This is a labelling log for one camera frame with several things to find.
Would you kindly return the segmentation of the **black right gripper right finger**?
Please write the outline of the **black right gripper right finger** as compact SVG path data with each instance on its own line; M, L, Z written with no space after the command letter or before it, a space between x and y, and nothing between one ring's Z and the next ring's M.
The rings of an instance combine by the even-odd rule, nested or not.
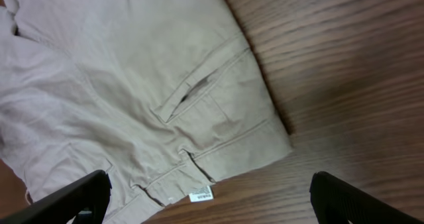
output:
M319 224L423 224L328 172L313 175L309 193Z

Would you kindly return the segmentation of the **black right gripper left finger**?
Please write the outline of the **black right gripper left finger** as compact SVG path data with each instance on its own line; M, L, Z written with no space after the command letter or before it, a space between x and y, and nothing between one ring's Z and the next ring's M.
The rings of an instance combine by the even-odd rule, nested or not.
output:
M103 170L96 170L2 219L1 224L102 224L111 189L108 174Z

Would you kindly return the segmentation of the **beige shorts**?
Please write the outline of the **beige shorts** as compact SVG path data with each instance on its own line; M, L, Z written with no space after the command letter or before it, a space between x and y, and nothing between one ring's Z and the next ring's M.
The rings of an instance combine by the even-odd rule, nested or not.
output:
M94 170L142 223L278 161L288 134L225 0L4 0L1 159L33 201Z

